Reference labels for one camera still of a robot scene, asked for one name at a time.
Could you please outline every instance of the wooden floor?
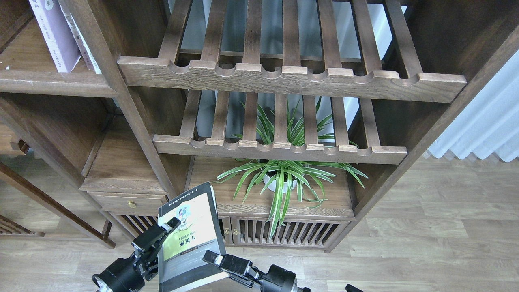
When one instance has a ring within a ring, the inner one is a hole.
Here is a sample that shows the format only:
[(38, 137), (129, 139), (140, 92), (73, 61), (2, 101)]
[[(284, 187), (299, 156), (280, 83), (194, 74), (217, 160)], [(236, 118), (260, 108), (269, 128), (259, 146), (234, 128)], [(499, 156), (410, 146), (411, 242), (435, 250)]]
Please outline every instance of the wooden floor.
[[(103, 220), (41, 160), (2, 159), (92, 224)], [(23, 216), (29, 209), (30, 217)], [(0, 184), (0, 214), (66, 231), (57, 217)], [(90, 277), (132, 248), (93, 242), (0, 240), (0, 291), (95, 291)], [(312, 291), (351, 283), (376, 291), (519, 291), (519, 162), (421, 158), (331, 253), (229, 247), (267, 271), (277, 264)], [(144, 291), (157, 291), (157, 281)], [(226, 279), (199, 291), (250, 291)]]

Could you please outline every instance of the drawer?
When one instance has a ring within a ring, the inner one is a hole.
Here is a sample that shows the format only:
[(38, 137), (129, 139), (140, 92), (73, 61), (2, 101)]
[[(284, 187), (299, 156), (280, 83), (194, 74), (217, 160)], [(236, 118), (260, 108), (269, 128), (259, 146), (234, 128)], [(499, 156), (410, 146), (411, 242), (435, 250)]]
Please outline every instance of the drawer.
[(168, 202), (164, 195), (88, 192), (104, 211), (121, 215), (157, 216), (158, 208)]

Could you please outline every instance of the white flower pot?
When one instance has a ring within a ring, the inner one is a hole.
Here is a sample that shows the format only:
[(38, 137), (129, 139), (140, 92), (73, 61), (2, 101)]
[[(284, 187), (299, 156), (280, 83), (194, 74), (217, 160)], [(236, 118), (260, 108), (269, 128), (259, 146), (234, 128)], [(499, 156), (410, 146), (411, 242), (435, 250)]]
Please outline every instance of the white flower pot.
[[(269, 180), (270, 180), (270, 176), (265, 175), (265, 176), (263, 177), (263, 183), (268, 184), (268, 181), (269, 181)], [(293, 180), (293, 181), (292, 181), (292, 190), (293, 190), (296, 186), (297, 186), (297, 181), (296, 181), (296, 180)], [(267, 188), (268, 188), (269, 190), (275, 192), (275, 191), (276, 191), (276, 180), (274, 180), (273, 182), (271, 182), (271, 183), (267, 186)], [(284, 183), (283, 183), (283, 194), (286, 193), (287, 188), (288, 188), (288, 182), (284, 182)]]

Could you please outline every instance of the spider plant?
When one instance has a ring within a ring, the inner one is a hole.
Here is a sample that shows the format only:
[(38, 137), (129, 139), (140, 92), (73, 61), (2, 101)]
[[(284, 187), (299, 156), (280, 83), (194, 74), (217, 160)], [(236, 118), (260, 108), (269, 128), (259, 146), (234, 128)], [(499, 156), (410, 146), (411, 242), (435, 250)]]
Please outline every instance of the spider plant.
[[(319, 107), (321, 105), (321, 98), (319, 98), (316, 104), (316, 112), (318, 112)], [(301, 117), (298, 120), (295, 118), (297, 106), (291, 112), (287, 107), (287, 137), (288, 141), (292, 143), (294, 146), (301, 146), (305, 143), (305, 129), (304, 129), (304, 119)], [(274, 125), (267, 117), (264, 109), (258, 105), (258, 121), (256, 132), (261, 137), (264, 144), (271, 144), (274, 140)], [(331, 123), (332, 115), (328, 115), (322, 120), (319, 120), (317, 123), (317, 131), (321, 132), (325, 129), (325, 127)], [(237, 138), (242, 139), (242, 135), (234, 135)], [(333, 133), (325, 133), (322, 135), (318, 135), (318, 139), (333, 139)], [(311, 208), (317, 208), (321, 206), (321, 204), (326, 200), (325, 198), (325, 190), (322, 181), (327, 181), (333, 183), (332, 178), (335, 177), (335, 174), (322, 170), (320, 167), (332, 167), (343, 169), (349, 172), (355, 180), (359, 182), (359, 184), (364, 187), (364, 184), (360, 180), (359, 176), (367, 178), (367, 176), (359, 171), (358, 169), (352, 167), (348, 163), (337, 163), (337, 162), (314, 162), (314, 161), (291, 161), (291, 160), (257, 160), (257, 159), (248, 159), (248, 160), (240, 160), (245, 162), (243, 165), (230, 169), (221, 173), (217, 177), (217, 182), (222, 183), (225, 182), (237, 174), (243, 172), (237, 186), (236, 191), (234, 192), (233, 199), (236, 198), (239, 191), (241, 190), (243, 184), (247, 180), (248, 177), (252, 175), (251, 181), (247, 185), (247, 189), (245, 191), (245, 195), (243, 196), (243, 202), (247, 199), (251, 189), (253, 186), (260, 184), (263, 180), (263, 177), (267, 173), (275, 172), (274, 175), (271, 175), (268, 182), (265, 183), (265, 186), (262, 188), (260, 194), (268, 188), (268, 186), (276, 182), (276, 187), (274, 191), (274, 199), (272, 200), (272, 206), (270, 208), (270, 214), (267, 221), (271, 221), (269, 238), (274, 236), (276, 228), (278, 225), (283, 224), (285, 219), (286, 212), (289, 207), (290, 197), (292, 195), (292, 189), (297, 187), (297, 200), (299, 202), (306, 200), (309, 202), (317, 203), (316, 206)], [(317, 192), (310, 186), (310, 182), (314, 181), (319, 188), (321, 189), (322, 197), (320, 197)], [(286, 194), (283, 193), (283, 185), (287, 183)], [(311, 198), (307, 198), (305, 196), (304, 189), (308, 189), (311, 193)]]

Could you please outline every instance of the book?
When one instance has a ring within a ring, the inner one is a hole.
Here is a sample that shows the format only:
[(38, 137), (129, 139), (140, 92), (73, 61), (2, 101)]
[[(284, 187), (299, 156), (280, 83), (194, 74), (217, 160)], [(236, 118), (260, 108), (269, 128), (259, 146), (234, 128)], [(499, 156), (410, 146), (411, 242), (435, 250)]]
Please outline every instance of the book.
[(81, 34), (81, 31), (79, 30), (77, 23), (74, 20), (74, 17), (72, 16), (72, 13), (69, 11), (66, 5), (60, 3), (60, 6), (61, 12), (63, 12), (63, 15), (65, 16), (65, 20), (69, 25), (70, 31), (74, 36), (74, 40), (77, 43), (79, 52), (81, 53), (81, 56), (83, 56), (83, 60), (85, 61), (87, 68), (89, 70), (94, 70), (96, 74), (101, 74), (101, 70), (99, 69), (99, 66), (96, 63), (94, 56), (92, 55), (92, 51), (85, 42), (85, 38)]
[(29, 0), (50, 55), (60, 73), (70, 73), (81, 54), (57, 0)]
[(203, 183), (164, 204), (158, 225), (173, 217), (182, 224), (159, 252), (159, 292), (184, 292), (228, 277), (203, 261), (207, 250), (225, 255), (213, 187)]

